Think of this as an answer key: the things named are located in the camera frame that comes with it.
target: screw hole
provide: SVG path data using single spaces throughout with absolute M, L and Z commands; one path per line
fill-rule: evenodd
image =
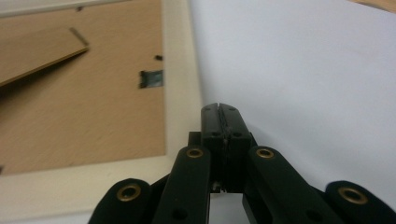
M 187 151 L 187 156 L 190 158 L 202 157 L 204 152 L 199 148 L 192 148 Z
M 309 219 L 311 219 L 312 221 L 321 222 L 323 220 L 322 215 L 319 212 L 317 212 L 317 211 L 307 210 L 305 213 L 306 213 L 306 216 Z
M 141 188 L 137 184 L 122 187 L 117 192 L 117 198 L 122 202 L 129 202 L 140 195 Z
M 256 153 L 258 156 L 265 159 L 271 159 L 274 157 L 274 152 L 267 148 L 260 148 L 256 151 Z
M 176 220 L 184 220 L 189 214 L 185 209 L 178 208 L 173 211 L 172 217 Z
M 368 202 L 367 197 L 356 189 L 342 187 L 338 189 L 338 193 L 350 203 L 366 204 Z

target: metal grommet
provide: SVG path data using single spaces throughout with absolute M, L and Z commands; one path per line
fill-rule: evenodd
M 350 203 L 366 204 L 369 201 L 364 194 L 356 189 L 341 187 L 338 189 L 338 193 Z
M 187 151 L 187 156 L 190 158 L 199 158 L 204 155 L 204 152 L 199 148 L 192 148 Z
M 258 156 L 265 159 L 271 159 L 275 156 L 274 152 L 267 148 L 259 148 L 256 153 Z
M 129 184 L 117 192 L 117 198 L 122 202 L 129 202 L 140 195 L 142 189 L 137 184 Z

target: brown cardboard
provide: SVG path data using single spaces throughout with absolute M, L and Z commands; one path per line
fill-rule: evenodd
M 0 41 L 0 86 L 86 51 L 76 33 L 49 29 Z
M 90 50 L 0 88 L 2 175 L 163 155 L 163 88 L 138 88 L 163 68 L 161 1 L 4 18 L 0 40 L 59 27 Z

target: white surface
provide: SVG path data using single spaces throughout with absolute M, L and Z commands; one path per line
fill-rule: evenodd
M 396 209 L 396 15 L 348 1 L 191 1 L 204 103 L 239 108 L 313 186 Z
M 133 177 L 152 183 L 170 172 L 188 133 L 200 130 L 202 100 L 188 15 L 185 0 L 163 1 L 167 155 L 0 176 L 0 223 L 86 223 L 83 214 L 116 182 Z
M 0 0 L 0 17 L 128 0 Z

